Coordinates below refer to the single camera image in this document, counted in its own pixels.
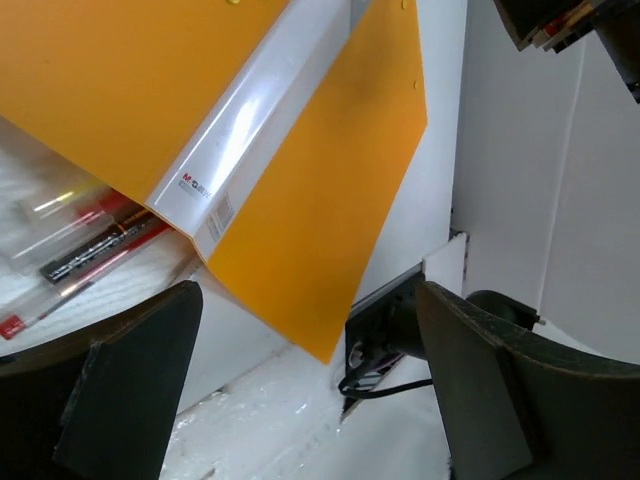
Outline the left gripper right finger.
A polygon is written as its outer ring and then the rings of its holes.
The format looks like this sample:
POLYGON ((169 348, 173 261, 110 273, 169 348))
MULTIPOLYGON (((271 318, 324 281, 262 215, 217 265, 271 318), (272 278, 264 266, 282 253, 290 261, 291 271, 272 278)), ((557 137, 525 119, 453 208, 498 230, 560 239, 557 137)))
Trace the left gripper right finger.
POLYGON ((431 281, 416 300, 456 478, 638 478, 638 365, 547 339, 431 281))

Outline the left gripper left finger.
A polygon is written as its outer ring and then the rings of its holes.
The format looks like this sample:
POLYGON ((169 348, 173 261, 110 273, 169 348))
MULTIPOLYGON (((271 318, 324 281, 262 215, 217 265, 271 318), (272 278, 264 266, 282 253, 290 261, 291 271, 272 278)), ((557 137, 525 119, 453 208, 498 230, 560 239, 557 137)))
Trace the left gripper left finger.
POLYGON ((203 310, 183 281, 1 358, 4 479, 156 479, 203 310))

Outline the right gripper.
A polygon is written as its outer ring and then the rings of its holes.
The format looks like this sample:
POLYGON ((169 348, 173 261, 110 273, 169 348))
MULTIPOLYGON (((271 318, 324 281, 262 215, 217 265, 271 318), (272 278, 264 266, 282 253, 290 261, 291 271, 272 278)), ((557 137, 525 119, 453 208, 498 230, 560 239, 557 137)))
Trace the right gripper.
POLYGON ((495 0, 493 4, 520 51, 533 45, 559 54, 596 33, 633 99, 639 99, 637 0, 495 0))

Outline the orange folder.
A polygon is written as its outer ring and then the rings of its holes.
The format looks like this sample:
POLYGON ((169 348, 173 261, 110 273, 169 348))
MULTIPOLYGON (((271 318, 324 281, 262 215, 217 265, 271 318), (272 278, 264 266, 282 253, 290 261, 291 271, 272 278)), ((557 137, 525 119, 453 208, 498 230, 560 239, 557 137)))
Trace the orange folder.
POLYGON ((5 1, 1 114, 328 362, 427 126, 418 8, 5 1))

